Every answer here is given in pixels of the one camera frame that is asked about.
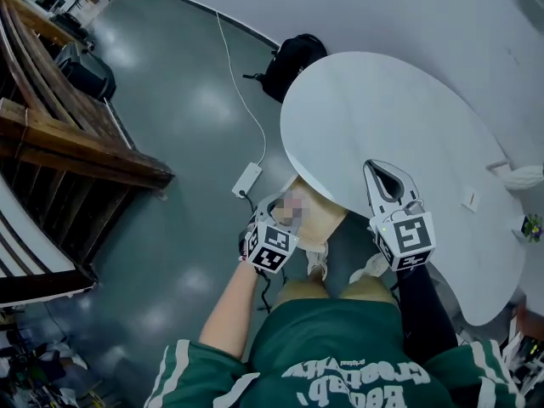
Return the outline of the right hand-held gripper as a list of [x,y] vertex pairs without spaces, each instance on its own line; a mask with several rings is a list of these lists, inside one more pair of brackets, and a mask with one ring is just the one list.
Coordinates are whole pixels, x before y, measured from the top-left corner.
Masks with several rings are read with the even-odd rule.
[[392,271],[426,264],[436,248],[432,214],[426,212],[410,174],[379,160],[366,161],[363,173],[375,216],[371,232]]

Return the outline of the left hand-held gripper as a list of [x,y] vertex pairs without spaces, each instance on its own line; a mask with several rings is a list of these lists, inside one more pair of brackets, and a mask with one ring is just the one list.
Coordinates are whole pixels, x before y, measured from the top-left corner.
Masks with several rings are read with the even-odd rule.
[[281,271],[299,242],[296,235],[276,227],[277,221],[272,211],[280,198],[280,193],[263,198],[254,213],[257,222],[249,225],[239,234],[239,251],[242,260],[256,269],[272,274]]

